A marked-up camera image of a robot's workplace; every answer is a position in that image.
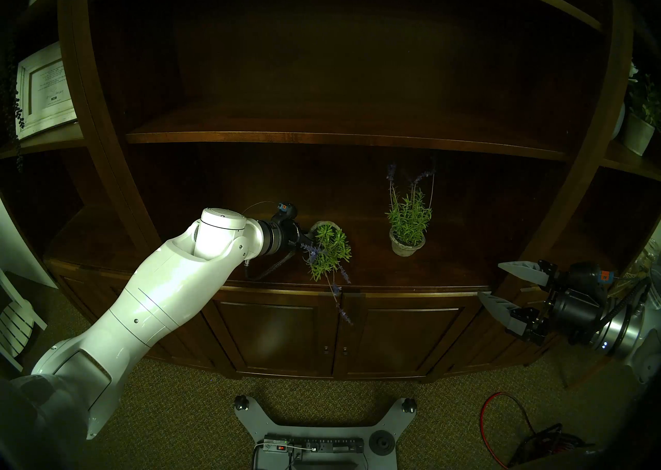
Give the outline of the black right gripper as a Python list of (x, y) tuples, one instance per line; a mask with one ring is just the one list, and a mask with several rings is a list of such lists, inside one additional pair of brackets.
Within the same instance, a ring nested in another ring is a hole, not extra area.
[(498, 268), (549, 294), (540, 311), (478, 292), (484, 308), (505, 327), (506, 333), (521, 341), (545, 341), (550, 331), (556, 331), (571, 343), (590, 341), (607, 309), (609, 270), (592, 262), (579, 262), (570, 265), (568, 271), (561, 271), (547, 261), (500, 262)]

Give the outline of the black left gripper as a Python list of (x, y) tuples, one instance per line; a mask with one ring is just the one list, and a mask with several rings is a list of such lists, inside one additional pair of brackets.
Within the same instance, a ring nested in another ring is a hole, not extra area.
[(303, 252), (316, 246), (314, 231), (305, 234), (294, 219), (286, 220), (286, 247), (288, 250)]

